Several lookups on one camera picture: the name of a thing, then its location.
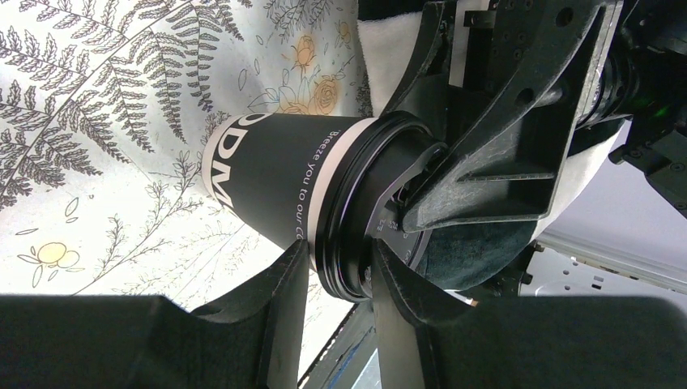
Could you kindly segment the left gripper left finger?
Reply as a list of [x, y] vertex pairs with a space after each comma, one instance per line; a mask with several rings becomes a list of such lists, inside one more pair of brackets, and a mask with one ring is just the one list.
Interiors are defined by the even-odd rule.
[[198, 388], [295, 388], [309, 283], [297, 240], [272, 265], [192, 310], [202, 324]]

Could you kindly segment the black cup lid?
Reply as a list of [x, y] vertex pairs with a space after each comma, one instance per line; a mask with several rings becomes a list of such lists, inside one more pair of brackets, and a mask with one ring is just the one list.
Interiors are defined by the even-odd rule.
[[403, 111], [356, 120], [332, 135], [309, 204], [308, 242], [323, 288], [358, 303], [372, 296], [375, 239], [410, 268], [420, 261], [431, 233], [404, 231], [403, 207], [411, 182], [444, 145]]

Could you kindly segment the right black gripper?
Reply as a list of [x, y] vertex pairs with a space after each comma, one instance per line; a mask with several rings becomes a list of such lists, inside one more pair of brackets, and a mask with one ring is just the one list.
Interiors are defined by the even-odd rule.
[[[619, 129], [601, 81], [618, 1], [456, 6], [448, 127], [460, 132], [410, 198], [408, 232], [549, 214], [575, 129]], [[448, 1], [378, 2], [378, 115], [431, 116], [447, 74]]]

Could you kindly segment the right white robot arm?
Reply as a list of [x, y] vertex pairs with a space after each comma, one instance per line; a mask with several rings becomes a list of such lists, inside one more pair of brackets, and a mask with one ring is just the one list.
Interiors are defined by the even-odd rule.
[[543, 219], [570, 156], [625, 120], [612, 161], [684, 211], [685, 2], [436, 1], [418, 38], [389, 108], [450, 149], [412, 187], [404, 230]]

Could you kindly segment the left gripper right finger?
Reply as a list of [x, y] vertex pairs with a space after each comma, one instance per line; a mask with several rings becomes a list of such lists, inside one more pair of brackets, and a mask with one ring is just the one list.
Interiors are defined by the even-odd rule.
[[480, 309], [418, 275], [382, 240], [373, 244], [371, 285], [383, 387], [483, 387]]

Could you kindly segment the black paper coffee cup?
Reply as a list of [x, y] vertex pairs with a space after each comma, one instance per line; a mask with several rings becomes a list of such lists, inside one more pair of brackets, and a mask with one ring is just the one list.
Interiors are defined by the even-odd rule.
[[313, 266], [365, 236], [344, 222], [378, 118], [251, 113], [218, 125], [202, 157], [202, 179], [221, 206], [285, 250], [309, 243]]

